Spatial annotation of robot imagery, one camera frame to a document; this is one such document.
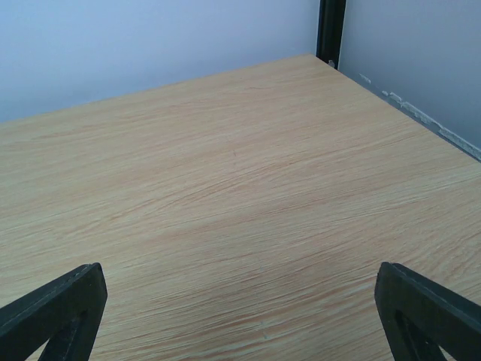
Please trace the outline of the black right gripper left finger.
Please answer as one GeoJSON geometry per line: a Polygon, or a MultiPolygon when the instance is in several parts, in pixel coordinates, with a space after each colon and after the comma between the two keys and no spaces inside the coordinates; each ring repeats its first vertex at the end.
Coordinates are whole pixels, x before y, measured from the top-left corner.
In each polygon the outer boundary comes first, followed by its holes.
{"type": "Polygon", "coordinates": [[[107,301],[101,264],[80,265],[1,308],[1,359],[88,360],[107,301]]]}

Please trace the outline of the black frame corner post right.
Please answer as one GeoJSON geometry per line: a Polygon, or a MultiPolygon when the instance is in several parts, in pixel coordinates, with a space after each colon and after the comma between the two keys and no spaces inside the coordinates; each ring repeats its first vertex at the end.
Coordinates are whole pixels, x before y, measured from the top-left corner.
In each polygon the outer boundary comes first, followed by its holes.
{"type": "Polygon", "coordinates": [[[346,0],[321,0],[316,57],[337,69],[343,32],[346,0]]]}

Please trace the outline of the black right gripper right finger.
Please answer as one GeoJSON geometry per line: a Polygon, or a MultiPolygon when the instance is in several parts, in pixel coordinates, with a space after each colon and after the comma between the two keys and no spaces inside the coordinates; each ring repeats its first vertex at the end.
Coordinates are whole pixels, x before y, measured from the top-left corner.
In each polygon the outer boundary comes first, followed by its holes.
{"type": "Polygon", "coordinates": [[[396,360],[480,359],[480,306],[399,263],[382,262],[374,298],[396,360]]]}

